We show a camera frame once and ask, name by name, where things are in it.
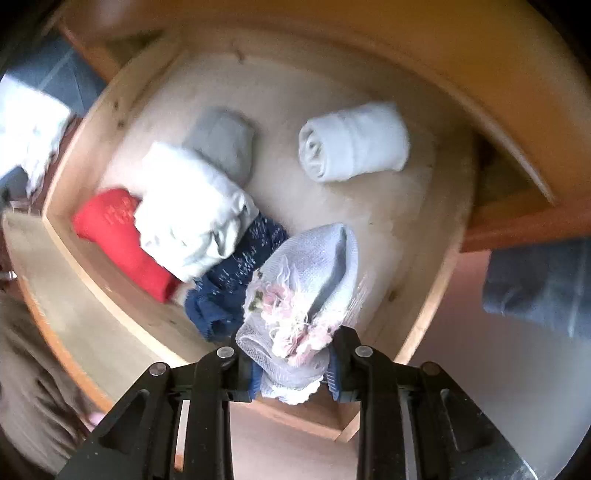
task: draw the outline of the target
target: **person's leg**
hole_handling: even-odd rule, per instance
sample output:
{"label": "person's leg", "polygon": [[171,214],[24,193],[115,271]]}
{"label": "person's leg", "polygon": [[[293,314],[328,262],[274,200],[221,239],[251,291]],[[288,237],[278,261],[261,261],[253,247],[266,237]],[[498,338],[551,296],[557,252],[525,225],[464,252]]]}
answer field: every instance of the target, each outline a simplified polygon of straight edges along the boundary
{"label": "person's leg", "polygon": [[88,434],[88,405],[26,305],[0,292],[0,427],[9,441],[55,474]]}
{"label": "person's leg", "polygon": [[0,472],[3,480],[53,480],[54,475],[23,457],[0,429]]}

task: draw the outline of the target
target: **wooden cabinet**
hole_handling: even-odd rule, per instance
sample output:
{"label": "wooden cabinet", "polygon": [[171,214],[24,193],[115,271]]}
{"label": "wooden cabinet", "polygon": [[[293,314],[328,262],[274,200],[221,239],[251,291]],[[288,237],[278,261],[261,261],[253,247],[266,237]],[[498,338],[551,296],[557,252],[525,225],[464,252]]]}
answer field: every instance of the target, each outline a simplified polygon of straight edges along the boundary
{"label": "wooden cabinet", "polygon": [[[513,212],[536,214],[591,188],[586,77],[526,3],[89,0],[62,13],[63,28],[83,48],[159,35],[118,71],[82,122],[42,217],[4,220],[41,330],[103,408],[150,362],[176,367],[215,346],[179,308],[156,303],[80,240],[70,218],[97,189],[123,184],[140,193],[135,172],[150,143],[179,143],[207,105],[241,109],[261,127],[246,187],[261,209],[290,233],[336,220],[352,226],[361,251],[358,330],[401,363],[428,328],[462,246],[476,131],[527,181],[479,205],[466,249],[492,245],[487,233],[474,240],[477,227]],[[370,99],[396,101],[411,132],[408,167],[304,184],[299,126]],[[348,440],[359,426],[358,407],[338,407],[326,391],[302,406],[261,400],[249,408],[331,439]]]}

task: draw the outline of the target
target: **wall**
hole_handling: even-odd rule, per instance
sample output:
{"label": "wall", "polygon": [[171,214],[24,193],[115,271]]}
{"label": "wall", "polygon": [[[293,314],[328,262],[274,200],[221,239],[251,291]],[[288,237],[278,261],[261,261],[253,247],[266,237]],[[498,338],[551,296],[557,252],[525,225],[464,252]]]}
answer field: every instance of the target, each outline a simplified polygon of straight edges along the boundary
{"label": "wall", "polygon": [[462,254],[412,365],[439,363],[535,470],[553,479],[591,423],[591,341],[489,315],[488,252]]}

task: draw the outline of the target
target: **blue fabric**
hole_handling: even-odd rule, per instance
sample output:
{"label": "blue fabric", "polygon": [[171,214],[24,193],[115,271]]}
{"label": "blue fabric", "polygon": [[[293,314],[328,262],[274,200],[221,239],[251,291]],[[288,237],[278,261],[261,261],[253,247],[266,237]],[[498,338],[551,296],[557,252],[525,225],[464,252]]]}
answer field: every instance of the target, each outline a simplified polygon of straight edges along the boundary
{"label": "blue fabric", "polygon": [[494,251],[482,306],[591,339],[591,238]]}
{"label": "blue fabric", "polygon": [[185,300],[185,312],[210,342],[228,340],[242,325],[242,305],[252,273],[287,240],[287,232],[259,214],[231,257],[195,280]]}

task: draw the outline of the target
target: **white fabric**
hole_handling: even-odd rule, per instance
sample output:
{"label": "white fabric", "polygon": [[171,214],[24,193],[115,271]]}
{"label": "white fabric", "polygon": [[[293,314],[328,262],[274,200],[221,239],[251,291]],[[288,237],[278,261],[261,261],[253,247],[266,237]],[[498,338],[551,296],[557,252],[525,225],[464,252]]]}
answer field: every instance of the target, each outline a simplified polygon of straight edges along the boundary
{"label": "white fabric", "polygon": [[313,118],[300,131],[300,163],[318,182],[400,171],[409,150],[408,131],[391,102],[371,102]]}
{"label": "white fabric", "polygon": [[155,142],[142,167],[135,226],[156,262],[189,281],[232,255],[259,213],[247,193],[193,150]]}
{"label": "white fabric", "polygon": [[359,253],[353,231],[324,225],[286,240],[246,288],[238,346],[264,370],[261,394],[302,403],[320,386],[326,346],[355,291]]}
{"label": "white fabric", "polygon": [[0,178],[27,172],[27,195],[41,185],[72,113],[55,98],[8,76],[0,81]]}

